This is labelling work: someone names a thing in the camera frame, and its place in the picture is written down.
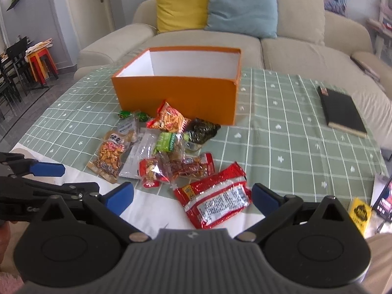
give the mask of wall shelf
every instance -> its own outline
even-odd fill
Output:
[[[11,5],[9,6],[9,8],[7,9],[7,11],[13,9],[19,2],[20,0],[14,0]]]

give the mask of beige pillow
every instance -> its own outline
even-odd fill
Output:
[[[324,0],[278,0],[278,36],[324,45]]]

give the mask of green checkered tablecloth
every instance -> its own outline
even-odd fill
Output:
[[[20,144],[93,174],[86,164],[118,122],[120,106],[110,80],[118,69],[101,68],[77,82],[44,112]],[[237,161],[249,186],[260,182],[305,201],[333,194],[344,204],[353,197],[369,203],[374,174],[387,173],[380,149],[369,129],[368,138],[361,139],[326,126],[318,85],[323,83],[244,68],[235,126],[223,126],[201,151],[212,152],[217,170]],[[132,181],[136,189],[174,198],[167,186],[145,189]],[[178,179],[179,186],[188,183]]]

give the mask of yellow package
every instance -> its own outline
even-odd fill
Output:
[[[369,224],[372,208],[364,201],[354,198],[348,208],[348,215],[357,226],[358,230],[364,235]]]

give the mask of yellow label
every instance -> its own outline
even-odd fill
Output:
[[[183,187],[182,191],[185,192],[185,194],[188,196],[189,201],[191,201],[196,196],[195,193],[193,192],[190,184]]]
[[[369,224],[372,208],[364,201],[354,198],[350,203],[348,215],[363,235]]]

